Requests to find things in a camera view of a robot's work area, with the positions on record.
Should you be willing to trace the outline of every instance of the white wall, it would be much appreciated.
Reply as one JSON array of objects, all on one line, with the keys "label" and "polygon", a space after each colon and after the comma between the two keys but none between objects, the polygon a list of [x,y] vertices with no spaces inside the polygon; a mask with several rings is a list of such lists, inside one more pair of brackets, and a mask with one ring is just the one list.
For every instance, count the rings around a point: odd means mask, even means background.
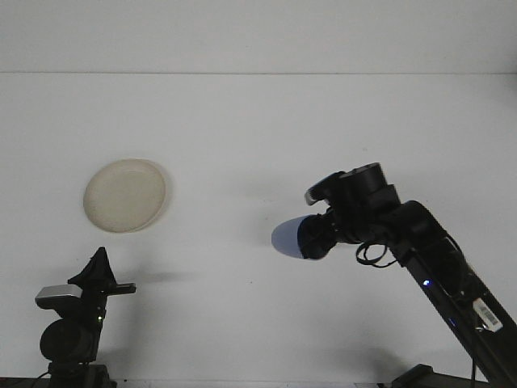
[{"label": "white wall", "polygon": [[[315,263],[271,247],[279,223],[325,209],[305,206],[306,188],[369,162],[431,209],[517,317],[515,75],[16,74],[513,72],[514,2],[46,4],[0,4],[0,375],[46,368],[38,342],[57,316],[33,298],[105,246],[117,279],[138,285],[108,301],[99,361],[113,377],[374,382],[416,363],[466,376],[406,270],[364,268],[354,247]],[[372,8],[391,15],[382,28]],[[318,33],[295,34],[316,15]],[[344,50],[340,32],[356,33]],[[430,59],[423,36],[454,59]],[[82,211],[89,178],[119,158],[170,176],[166,213],[134,234]]]},{"label": "white wall", "polygon": [[0,70],[514,73],[513,0],[0,4]]}]

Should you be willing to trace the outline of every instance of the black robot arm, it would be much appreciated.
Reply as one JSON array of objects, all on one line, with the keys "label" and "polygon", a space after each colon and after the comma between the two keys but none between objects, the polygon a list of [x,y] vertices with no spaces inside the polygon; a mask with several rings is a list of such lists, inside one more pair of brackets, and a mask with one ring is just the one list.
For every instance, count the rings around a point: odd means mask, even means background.
[{"label": "black robot arm", "polygon": [[329,209],[300,225],[298,244],[320,259],[336,243],[386,246],[407,268],[494,388],[517,387],[517,325],[466,262],[454,239],[420,203],[401,203],[378,163],[339,172],[310,188]]}]

